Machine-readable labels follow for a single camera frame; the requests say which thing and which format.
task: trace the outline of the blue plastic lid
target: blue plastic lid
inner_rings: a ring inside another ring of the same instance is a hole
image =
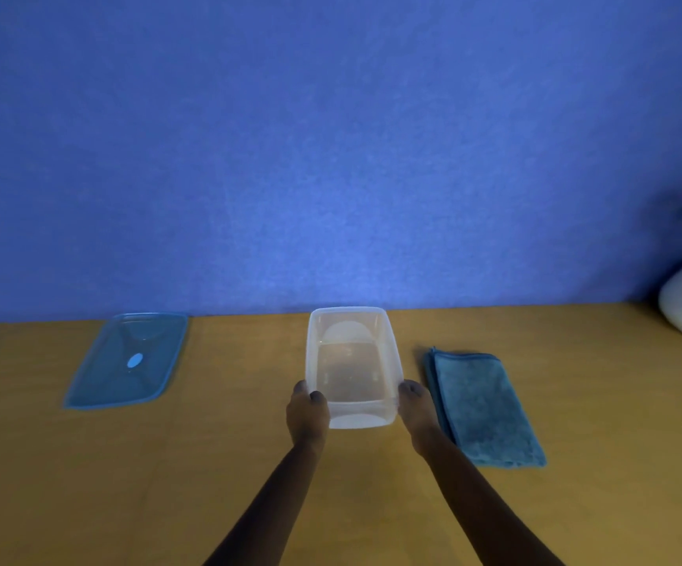
[[[183,314],[121,314],[106,323],[65,397],[71,409],[151,401],[163,390],[186,333]]]

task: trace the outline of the plastic container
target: plastic container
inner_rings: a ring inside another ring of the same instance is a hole
[[[309,391],[328,400],[331,428],[389,425],[398,409],[402,361],[381,308],[321,308],[309,317]]]

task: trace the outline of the microfiber cloth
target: microfiber cloth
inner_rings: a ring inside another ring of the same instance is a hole
[[[430,393],[446,435],[479,466],[545,466],[501,361],[487,353],[432,348],[424,358]]]

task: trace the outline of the table surface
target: table surface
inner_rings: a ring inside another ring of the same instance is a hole
[[[389,313],[506,365],[548,456],[484,469],[569,564],[682,566],[682,334],[633,304]],[[200,564],[289,448],[308,314],[193,318],[156,401],[62,409],[101,322],[0,324],[0,564]],[[331,431],[283,564],[478,564],[401,420]]]

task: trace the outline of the wall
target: wall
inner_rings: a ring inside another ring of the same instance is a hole
[[[0,0],[0,321],[640,297],[682,0]]]

